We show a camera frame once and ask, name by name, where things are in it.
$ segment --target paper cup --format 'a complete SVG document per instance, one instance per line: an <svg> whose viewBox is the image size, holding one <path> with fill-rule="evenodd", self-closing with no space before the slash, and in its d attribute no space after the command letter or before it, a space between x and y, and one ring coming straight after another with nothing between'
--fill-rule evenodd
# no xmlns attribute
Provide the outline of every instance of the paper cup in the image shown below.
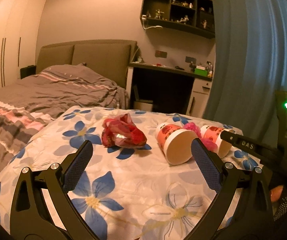
<svg viewBox="0 0 287 240"><path fill-rule="evenodd" d="M230 151L232 145L222 140L220 138L220 134L222 131L228 131L232 133L235 133L235 131L233 129L219 128L210 125L204 125L200 130L203 138L208 138L217 144L218 147L215 150L215 153L217 153L220 158L224 158Z"/></svg>
<svg viewBox="0 0 287 240"><path fill-rule="evenodd" d="M156 128L155 137L170 164L183 164L192 157L191 143L197 138L195 132L174 124L162 123Z"/></svg>

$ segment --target blue curtain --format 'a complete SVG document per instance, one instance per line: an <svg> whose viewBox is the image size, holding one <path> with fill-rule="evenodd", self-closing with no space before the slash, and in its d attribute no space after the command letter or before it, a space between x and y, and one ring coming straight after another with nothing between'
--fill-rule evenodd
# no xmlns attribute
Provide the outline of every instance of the blue curtain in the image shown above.
<svg viewBox="0 0 287 240"><path fill-rule="evenodd" d="M276 144L275 90L287 90L287 0L213 0L216 67L204 113Z"/></svg>

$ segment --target green box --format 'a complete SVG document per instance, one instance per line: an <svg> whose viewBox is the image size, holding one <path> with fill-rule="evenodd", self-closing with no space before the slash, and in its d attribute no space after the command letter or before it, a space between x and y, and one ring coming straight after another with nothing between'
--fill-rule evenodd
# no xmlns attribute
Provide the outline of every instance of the green box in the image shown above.
<svg viewBox="0 0 287 240"><path fill-rule="evenodd" d="M202 69L196 68L195 69L195 74L197 74L199 76L206 77L208 75L208 72L207 72L207 70L202 70Z"/></svg>

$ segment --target cabinet door handle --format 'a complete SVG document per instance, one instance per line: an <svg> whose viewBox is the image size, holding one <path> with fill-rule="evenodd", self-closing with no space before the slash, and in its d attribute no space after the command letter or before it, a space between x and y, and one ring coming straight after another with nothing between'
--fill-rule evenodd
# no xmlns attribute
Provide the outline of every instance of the cabinet door handle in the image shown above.
<svg viewBox="0 0 287 240"><path fill-rule="evenodd" d="M20 58L20 45L21 45L21 37L19 39L19 49L18 49L18 67L19 67L19 58Z"/></svg>
<svg viewBox="0 0 287 240"><path fill-rule="evenodd" d="M5 38L2 38L2 44L1 44L1 55L0 55L0 77L1 77L1 87L3 87L3 80L2 80L2 52L3 52L3 42Z"/></svg>
<svg viewBox="0 0 287 240"><path fill-rule="evenodd" d="M4 76L4 86L5 86L5 43L4 43L4 55L3 55L3 76Z"/></svg>
<svg viewBox="0 0 287 240"><path fill-rule="evenodd" d="M191 102L191 106L190 106L190 110L189 110L189 115L191 115L191 112L193 111L193 108L194 108L195 102L196 102L195 97L193 97L193 100L192 100L192 102Z"/></svg>

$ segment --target black wall-mounted shelf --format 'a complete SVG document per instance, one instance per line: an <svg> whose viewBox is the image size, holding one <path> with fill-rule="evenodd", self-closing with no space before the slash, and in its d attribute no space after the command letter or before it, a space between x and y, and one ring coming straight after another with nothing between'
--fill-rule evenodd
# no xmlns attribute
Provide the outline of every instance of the black wall-mounted shelf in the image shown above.
<svg viewBox="0 0 287 240"><path fill-rule="evenodd" d="M157 10L163 12L160 19L155 18ZM147 16L144 22L146 26L159 25L208 39L215 37L215 20L211 0L143 0L140 20L142 15ZM189 19L185 24L177 22L185 16Z"/></svg>

